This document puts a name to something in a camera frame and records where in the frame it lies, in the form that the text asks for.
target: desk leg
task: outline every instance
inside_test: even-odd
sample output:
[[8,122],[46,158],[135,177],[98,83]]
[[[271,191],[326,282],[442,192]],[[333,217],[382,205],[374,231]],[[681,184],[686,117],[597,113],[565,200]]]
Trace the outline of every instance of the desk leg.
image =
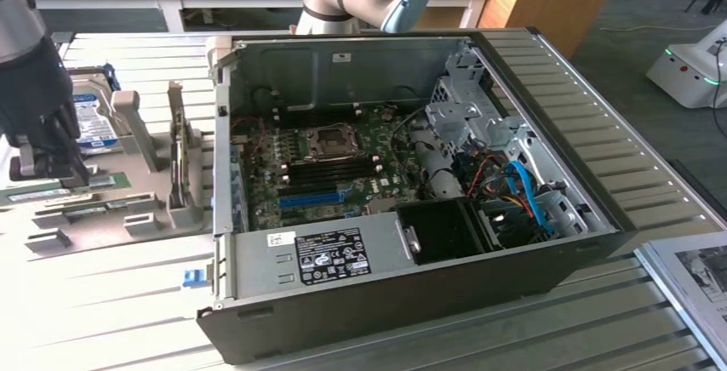
[[182,1],[159,0],[159,10],[164,16],[167,31],[170,33],[184,33],[184,20],[182,19]]
[[479,18],[482,12],[486,9],[487,0],[470,0],[470,5],[465,9],[463,20],[459,23],[459,27],[463,29],[477,28],[479,24]]

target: side panel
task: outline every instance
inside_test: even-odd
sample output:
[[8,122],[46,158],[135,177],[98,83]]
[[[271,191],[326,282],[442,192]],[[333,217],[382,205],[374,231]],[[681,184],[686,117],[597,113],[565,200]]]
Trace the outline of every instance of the side panel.
[[614,234],[435,271],[206,313],[196,322],[243,364],[541,294],[630,235]]

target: hard drive label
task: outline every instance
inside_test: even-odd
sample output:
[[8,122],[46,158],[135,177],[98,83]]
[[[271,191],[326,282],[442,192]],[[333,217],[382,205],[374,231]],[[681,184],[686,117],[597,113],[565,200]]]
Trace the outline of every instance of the hard drive label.
[[371,273],[359,228],[298,237],[295,250],[301,279],[307,285]]
[[79,118],[80,138],[76,142],[80,152],[99,154],[110,151],[107,147],[114,146],[119,139],[108,117],[99,113],[99,109],[103,108],[99,97],[95,94],[75,94],[72,101],[76,105]]

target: blue latch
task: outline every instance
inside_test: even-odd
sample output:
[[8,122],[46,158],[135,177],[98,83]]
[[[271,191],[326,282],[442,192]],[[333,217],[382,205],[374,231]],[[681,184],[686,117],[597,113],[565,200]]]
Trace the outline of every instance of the blue latch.
[[191,269],[184,271],[183,288],[199,288],[207,286],[207,276],[205,276],[205,269]]

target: red cable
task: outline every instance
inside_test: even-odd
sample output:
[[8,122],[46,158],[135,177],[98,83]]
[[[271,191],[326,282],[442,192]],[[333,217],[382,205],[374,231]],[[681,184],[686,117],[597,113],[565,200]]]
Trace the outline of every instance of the red cable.
[[529,205],[527,201],[523,199],[523,197],[518,197],[518,200],[523,204],[523,208],[525,208],[525,212],[527,212],[527,216],[530,216],[533,218],[535,216],[535,214],[533,213],[533,209],[531,209],[531,206]]
[[482,169],[485,168],[486,164],[487,164],[487,160],[490,159],[491,156],[487,156],[485,160],[482,160],[482,164],[479,165],[479,168],[478,168],[478,173],[475,174],[475,179],[473,180],[473,183],[470,185],[470,190],[467,191],[467,197],[471,195],[473,193],[473,190],[475,189],[475,184],[478,184],[478,180],[479,180],[479,175],[482,174]]
[[263,132],[263,135],[261,136],[261,140],[258,141],[258,145],[255,147],[255,149],[253,150],[253,152],[258,152],[259,150],[263,150],[263,141],[265,141],[265,138],[266,138],[266,132],[265,132],[265,121],[263,119],[261,119],[261,131]]
[[261,140],[258,141],[258,145],[255,146],[255,148],[253,149],[253,152],[258,152],[258,150],[263,150],[263,141],[267,137],[267,133],[265,132],[265,120],[261,118],[258,119],[258,117],[253,117],[253,116],[243,116],[243,117],[238,117],[235,119],[235,123],[233,124],[233,127],[231,128],[235,128],[238,126],[238,124],[241,124],[241,122],[245,122],[246,120],[254,120],[258,122],[259,124],[259,127],[261,127]]

